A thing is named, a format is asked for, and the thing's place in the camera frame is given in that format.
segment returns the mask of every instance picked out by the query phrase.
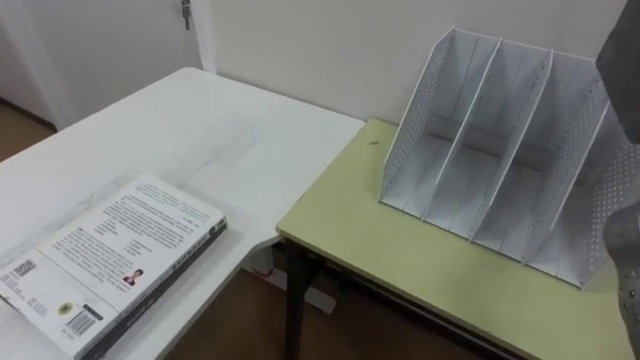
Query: book spine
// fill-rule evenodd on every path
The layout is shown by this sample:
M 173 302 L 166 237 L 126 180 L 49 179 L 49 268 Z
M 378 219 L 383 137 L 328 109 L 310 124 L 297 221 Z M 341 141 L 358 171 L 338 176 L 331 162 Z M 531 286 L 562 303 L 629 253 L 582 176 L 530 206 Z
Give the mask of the book spine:
M 227 228 L 227 223 L 224 221 L 221 225 L 217 225 L 211 228 L 209 231 L 209 238 L 204 241 L 200 247 L 198 247 L 191 256 L 185 258 L 177 267 L 172 269 L 174 271 L 166 277 L 166 279 L 158 284 L 146 297 L 140 301 L 135 308 L 133 308 L 128 314 L 118 321 L 118 323 L 101 339 L 99 339 L 94 346 L 92 346 L 84 355 L 80 358 L 82 360 L 97 360 L 102 359 L 106 352 L 127 332 L 127 330 L 135 324 L 136 321 L 142 315 L 149 310 L 153 305 L 170 287 L 173 283 L 180 278 L 180 276 L 204 253 L 211 244 L 224 232 Z

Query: author photo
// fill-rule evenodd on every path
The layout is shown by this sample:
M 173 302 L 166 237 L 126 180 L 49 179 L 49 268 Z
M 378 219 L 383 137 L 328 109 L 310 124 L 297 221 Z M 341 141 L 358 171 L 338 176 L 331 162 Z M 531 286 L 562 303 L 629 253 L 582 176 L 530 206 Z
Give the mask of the author photo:
M 122 280 L 129 284 L 129 286 L 134 286 L 136 284 L 136 279 L 142 276 L 142 274 L 144 274 L 144 271 L 142 271 L 142 269 L 138 269 L 134 271 L 130 276 L 123 277 Z

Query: white wall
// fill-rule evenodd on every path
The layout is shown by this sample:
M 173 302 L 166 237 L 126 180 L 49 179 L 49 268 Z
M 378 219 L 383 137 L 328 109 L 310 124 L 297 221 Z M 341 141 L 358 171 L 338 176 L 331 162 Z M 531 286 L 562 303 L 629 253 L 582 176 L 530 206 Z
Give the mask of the white wall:
M 0 22 L 0 97 L 47 121 L 54 121 L 3 22 Z
M 625 0 L 208 0 L 219 74 L 398 122 L 431 46 L 458 26 L 594 57 Z

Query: floor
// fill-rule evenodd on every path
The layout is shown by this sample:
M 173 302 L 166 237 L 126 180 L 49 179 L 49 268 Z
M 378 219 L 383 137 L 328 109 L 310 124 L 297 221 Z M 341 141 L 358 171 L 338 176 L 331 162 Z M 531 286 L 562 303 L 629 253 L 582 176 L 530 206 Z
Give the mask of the floor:
M 0 104 L 0 161 L 52 133 Z M 301 360 L 477 359 L 356 293 L 319 278 L 337 300 L 326 315 L 305 309 Z M 284 346 L 284 292 L 240 271 L 168 354 L 170 360 L 275 360 Z

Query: white desk organizer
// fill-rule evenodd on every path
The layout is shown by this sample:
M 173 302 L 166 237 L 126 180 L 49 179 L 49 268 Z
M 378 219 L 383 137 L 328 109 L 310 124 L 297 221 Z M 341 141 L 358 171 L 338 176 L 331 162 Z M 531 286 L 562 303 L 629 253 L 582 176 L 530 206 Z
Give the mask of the white desk organizer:
M 458 29 L 433 48 L 380 201 L 584 286 L 606 217 L 638 200 L 640 147 L 593 60 Z

